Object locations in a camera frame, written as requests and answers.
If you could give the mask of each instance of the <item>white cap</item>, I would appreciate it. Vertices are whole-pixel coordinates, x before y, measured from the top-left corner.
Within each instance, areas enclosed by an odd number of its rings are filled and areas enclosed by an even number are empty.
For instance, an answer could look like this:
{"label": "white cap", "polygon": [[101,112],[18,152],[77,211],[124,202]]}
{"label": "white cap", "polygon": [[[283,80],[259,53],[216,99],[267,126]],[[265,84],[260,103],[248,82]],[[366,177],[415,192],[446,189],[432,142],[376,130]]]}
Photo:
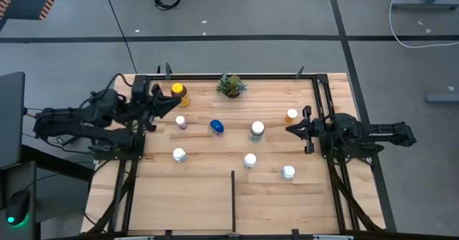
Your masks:
{"label": "white cap", "polygon": [[265,129],[265,125],[263,125],[262,122],[257,121],[252,124],[252,131],[254,133],[263,133],[263,130]]}
{"label": "white cap", "polygon": [[286,178],[292,178],[295,175],[295,169],[291,165],[286,165],[283,171]]}
{"label": "white cap", "polygon": [[291,118],[296,118],[298,116],[298,112],[294,109],[290,109],[287,111],[287,115]]}
{"label": "white cap", "polygon": [[249,153],[245,156],[244,162],[248,165],[254,165],[255,162],[257,162],[257,156],[255,156],[253,153]]}
{"label": "white cap", "polygon": [[179,160],[181,157],[183,157],[185,155],[185,150],[182,149],[182,148],[177,148],[177,149],[174,150],[172,155],[173,155],[174,159]]}
{"label": "white cap", "polygon": [[178,117],[175,118],[175,123],[177,123],[177,125],[184,124],[185,123],[185,117],[179,115]]}

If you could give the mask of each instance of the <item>succulent plant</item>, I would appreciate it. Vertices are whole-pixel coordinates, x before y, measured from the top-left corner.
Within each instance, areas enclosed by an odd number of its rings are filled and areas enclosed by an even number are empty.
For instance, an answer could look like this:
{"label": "succulent plant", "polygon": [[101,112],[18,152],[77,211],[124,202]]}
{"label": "succulent plant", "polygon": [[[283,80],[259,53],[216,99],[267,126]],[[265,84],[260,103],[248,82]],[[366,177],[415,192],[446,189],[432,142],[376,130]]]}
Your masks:
{"label": "succulent plant", "polygon": [[223,74],[220,78],[220,83],[217,86],[217,91],[228,97],[241,95],[246,90],[247,85],[243,83],[241,78],[237,75],[228,77],[227,74]]}

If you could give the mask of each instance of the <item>wooden tabletop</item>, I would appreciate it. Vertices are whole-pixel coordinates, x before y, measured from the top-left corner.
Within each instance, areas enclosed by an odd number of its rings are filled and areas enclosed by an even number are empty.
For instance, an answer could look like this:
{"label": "wooden tabletop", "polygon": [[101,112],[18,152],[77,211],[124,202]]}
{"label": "wooden tabletop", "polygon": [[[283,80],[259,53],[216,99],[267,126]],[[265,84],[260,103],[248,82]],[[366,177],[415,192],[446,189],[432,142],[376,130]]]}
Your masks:
{"label": "wooden tabletop", "polygon": [[[133,81],[133,75],[126,78]],[[356,116],[346,74],[331,73],[328,78],[335,111]],[[175,81],[157,83],[168,94]],[[144,157],[138,164],[130,234],[161,235],[165,229],[173,229],[173,234],[229,234],[231,206],[225,194],[231,189],[231,171],[235,172],[237,233],[291,234],[291,229],[299,229],[300,234],[339,232],[328,169],[318,141],[314,139],[316,152],[306,155],[306,142],[285,131],[288,109],[301,113],[310,105],[312,118],[318,117],[310,80],[245,80],[248,91],[235,99],[216,92],[216,80],[180,83],[187,88],[191,102],[158,119],[157,131],[146,135]],[[122,80],[115,82],[115,89],[131,96],[131,89]],[[186,130],[175,124],[177,115],[186,118]],[[210,130],[213,119],[224,124],[223,135]],[[257,120],[265,124],[265,134],[261,142],[253,143],[248,137],[251,124]],[[172,158],[175,148],[186,151],[186,162],[179,164]],[[243,166],[247,153],[257,156],[251,170]],[[284,165],[295,168],[293,180],[281,179]],[[355,199],[377,225],[384,227],[371,168],[359,160],[347,166]],[[112,160],[94,176],[86,208],[94,221],[113,198],[117,172],[118,161]],[[349,211],[344,198],[341,200],[350,229]],[[82,231],[91,227],[84,219]]]}

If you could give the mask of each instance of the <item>blue object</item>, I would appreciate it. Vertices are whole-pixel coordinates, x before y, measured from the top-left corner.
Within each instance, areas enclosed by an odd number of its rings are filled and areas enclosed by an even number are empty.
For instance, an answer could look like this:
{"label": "blue object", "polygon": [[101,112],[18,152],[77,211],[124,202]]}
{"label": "blue object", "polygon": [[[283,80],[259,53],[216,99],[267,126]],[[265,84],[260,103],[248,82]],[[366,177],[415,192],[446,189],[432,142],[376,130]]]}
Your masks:
{"label": "blue object", "polygon": [[219,120],[210,121],[210,128],[212,128],[212,131],[217,135],[221,135],[224,131],[223,124]]}

